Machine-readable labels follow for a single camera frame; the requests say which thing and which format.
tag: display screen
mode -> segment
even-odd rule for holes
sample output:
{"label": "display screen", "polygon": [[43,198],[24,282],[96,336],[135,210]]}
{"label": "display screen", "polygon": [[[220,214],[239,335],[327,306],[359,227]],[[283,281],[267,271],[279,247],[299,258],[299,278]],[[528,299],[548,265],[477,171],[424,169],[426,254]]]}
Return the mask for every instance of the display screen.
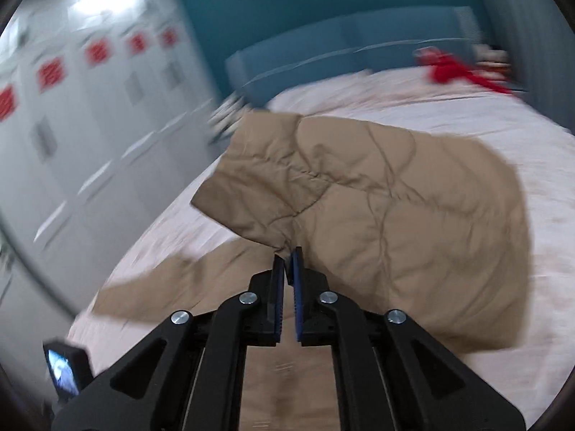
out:
{"label": "display screen", "polygon": [[50,368],[54,373],[56,387],[59,387],[70,394],[78,395],[80,392],[78,391],[78,386],[74,379],[74,372],[72,371],[72,367],[70,366],[68,359],[59,353],[48,350],[48,361],[50,362]]}

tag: silver screw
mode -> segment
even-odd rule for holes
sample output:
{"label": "silver screw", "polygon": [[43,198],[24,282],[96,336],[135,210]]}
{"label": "silver screw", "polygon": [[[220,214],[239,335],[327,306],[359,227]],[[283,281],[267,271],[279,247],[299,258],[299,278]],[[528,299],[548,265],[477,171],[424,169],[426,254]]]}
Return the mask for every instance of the silver screw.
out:
{"label": "silver screw", "polygon": [[323,292],[320,295],[320,302],[331,305],[337,301],[337,293]]}
{"label": "silver screw", "polygon": [[407,316],[401,310],[392,310],[387,314],[387,320],[393,324],[403,324]]}
{"label": "silver screw", "polygon": [[185,311],[176,311],[172,314],[171,319],[174,324],[186,324],[190,319],[190,315]]}
{"label": "silver screw", "polygon": [[245,292],[240,295],[240,303],[253,305],[258,300],[258,295],[252,292]]}

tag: blue headboard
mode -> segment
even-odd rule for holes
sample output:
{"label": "blue headboard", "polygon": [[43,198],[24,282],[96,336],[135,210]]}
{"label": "blue headboard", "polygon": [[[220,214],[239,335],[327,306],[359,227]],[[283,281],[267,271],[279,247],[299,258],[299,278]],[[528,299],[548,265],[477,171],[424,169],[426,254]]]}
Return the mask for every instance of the blue headboard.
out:
{"label": "blue headboard", "polygon": [[415,65],[429,45],[473,61],[481,33],[467,6],[410,6],[327,19],[237,51],[226,60],[234,90],[254,107],[281,91],[363,69]]}

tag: red paper cutting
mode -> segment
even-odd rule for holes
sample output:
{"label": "red paper cutting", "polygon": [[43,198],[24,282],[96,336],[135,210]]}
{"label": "red paper cutting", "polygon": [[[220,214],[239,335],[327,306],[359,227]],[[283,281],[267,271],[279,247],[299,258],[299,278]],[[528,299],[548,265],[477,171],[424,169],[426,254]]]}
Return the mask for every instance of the red paper cutting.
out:
{"label": "red paper cutting", "polygon": [[130,50],[132,55],[143,53],[148,48],[146,37],[141,32],[134,34],[129,40]]}
{"label": "red paper cutting", "polygon": [[168,27],[160,36],[164,47],[173,47],[178,42],[178,33],[173,27]]}
{"label": "red paper cutting", "polygon": [[86,58],[91,66],[107,62],[111,56],[110,44],[106,39],[100,39],[88,45]]}
{"label": "red paper cutting", "polygon": [[4,90],[0,91],[0,122],[3,122],[15,111],[16,98],[14,95],[14,88],[11,85],[8,85]]}
{"label": "red paper cutting", "polygon": [[57,57],[52,61],[43,64],[38,70],[38,80],[40,91],[44,92],[60,84],[65,78],[64,61],[62,57]]}

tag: mattress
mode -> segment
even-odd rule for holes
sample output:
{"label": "mattress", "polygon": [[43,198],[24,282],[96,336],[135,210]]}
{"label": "mattress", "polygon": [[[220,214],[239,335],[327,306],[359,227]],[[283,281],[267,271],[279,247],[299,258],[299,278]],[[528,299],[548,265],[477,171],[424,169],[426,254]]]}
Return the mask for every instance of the mattress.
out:
{"label": "mattress", "polygon": [[[431,85],[426,68],[350,74],[284,91],[274,111],[343,116],[432,134],[472,136],[518,171],[533,242],[533,282],[520,344],[464,361],[523,413],[527,426],[549,406],[575,364],[575,137],[519,99],[465,82]],[[136,278],[176,252],[199,257],[235,234],[189,205],[212,164],[124,256],[106,285]],[[68,339],[100,372],[153,326],[98,317],[91,306]]]}

